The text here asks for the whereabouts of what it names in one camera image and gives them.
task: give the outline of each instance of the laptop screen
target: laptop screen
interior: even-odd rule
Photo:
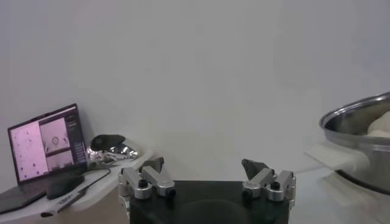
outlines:
[[[18,182],[86,163],[77,105],[9,128]]]

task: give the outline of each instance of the metal clamp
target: metal clamp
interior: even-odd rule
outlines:
[[[151,166],[142,167],[141,176],[156,187],[157,194],[166,198],[173,198],[176,195],[175,182],[168,177],[158,173]]]
[[[129,184],[137,199],[148,199],[152,196],[152,185],[140,177],[133,168],[123,168],[121,171],[122,182]]]
[[[251,180],[243,182],[243,197],[248,200],[260,197],[262,188],[273,180],[274,171],[269,168],[262,169]]]
[[[291,171],[283,170],[274,182],[266,186],[266,192],[270,201],[289,200],[291,209],[295,205],[296,176]]]

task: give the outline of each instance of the cable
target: cable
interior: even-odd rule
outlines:
[[[101,168],[101,169],[98,169],[98,170],[107,170],[108,172],[105,173],[103,176],[99,177],[98,179],[94,180],[92,183],[90,183],[87,186],[83,187],[81,190],[79,190],[79,193],[86,192],[87,189],[90,188],[90,186],[94,185],[96,182],[98,182],[99,180],[105,178],[108,174],[111,173],[111,169],[109,169],[109,168]]]

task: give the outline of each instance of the white wall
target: white wall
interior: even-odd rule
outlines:
[[[0,191],[7,127],[73,102],[88,141],[120,133],[176,179],[241,180],[242,158],[310,168],[320,116],[390,82],[387,0],[9,2]]]

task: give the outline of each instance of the table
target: table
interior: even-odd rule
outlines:
[[[110,193],[118,185],[118,173],[123,167],[133,167],[135,169],[139,168],[142,163],[151,159],[154,156],[153,150],[145,150],[141,156],[133,161],[119,161],[116,164],[118,166],[111,168],[111,173],[105,178],[98,181],[96,184],[92,185],[88,190],[87,194],[82,198],[77,200],[74,204],[67,208],[67,212],[79,212],[95,205],[98,201],[104,198],[108,193]],[[94,180],[103,176],[107,170],[97,170],[95,172],[85,175],[85,181],[75,188],[69,194],[75,193],[85,187],[86,185],[92,183]],[[49,210],[61,199],[67,197],[64,195],[62,197],[56,198],[54,200],[48,200],[46,197],[39,199],[38,201],[26,206],[25,208],[8,212],[0,215],[0,223],[33,223],[39,220],[43,220],[40,214],[44,211]]]

